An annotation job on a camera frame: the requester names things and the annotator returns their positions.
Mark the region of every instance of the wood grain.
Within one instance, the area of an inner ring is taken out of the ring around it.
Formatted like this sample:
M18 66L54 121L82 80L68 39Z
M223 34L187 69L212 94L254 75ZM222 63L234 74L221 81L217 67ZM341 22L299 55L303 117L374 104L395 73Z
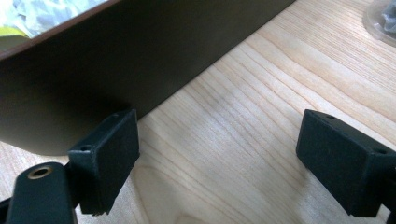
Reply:
M109 216L80 223L384 223L348 217L295 155L306 108L396 149L396 49L370 1L299 0L139 122L141 158ZM42 161L0 145L0 197Z

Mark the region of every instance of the plastic bag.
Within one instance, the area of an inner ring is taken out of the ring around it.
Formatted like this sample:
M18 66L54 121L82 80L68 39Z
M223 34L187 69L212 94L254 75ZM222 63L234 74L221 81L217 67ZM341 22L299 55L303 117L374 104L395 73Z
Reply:
M1 0L0 26L40 35L106 0Z
M396 33L396 0L392 0L387 8L382 12L385 19L384 30Z

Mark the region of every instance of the dark brown panel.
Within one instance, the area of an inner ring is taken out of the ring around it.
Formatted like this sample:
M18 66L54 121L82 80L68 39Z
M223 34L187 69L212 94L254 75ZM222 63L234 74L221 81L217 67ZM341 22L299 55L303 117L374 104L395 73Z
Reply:
M0 55L0 139L65 154L117 110L146 115L291 2L107 2Z

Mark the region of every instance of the table surface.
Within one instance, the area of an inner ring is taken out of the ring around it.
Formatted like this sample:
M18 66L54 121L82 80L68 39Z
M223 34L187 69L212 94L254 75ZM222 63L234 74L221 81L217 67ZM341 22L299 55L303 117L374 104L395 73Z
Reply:
M349 217L295 153L304 110L396 149L396 48L370 0L297 0L142 118L141 157L109 216L80 223L384 223ZM43 161L0 143L0 199Z

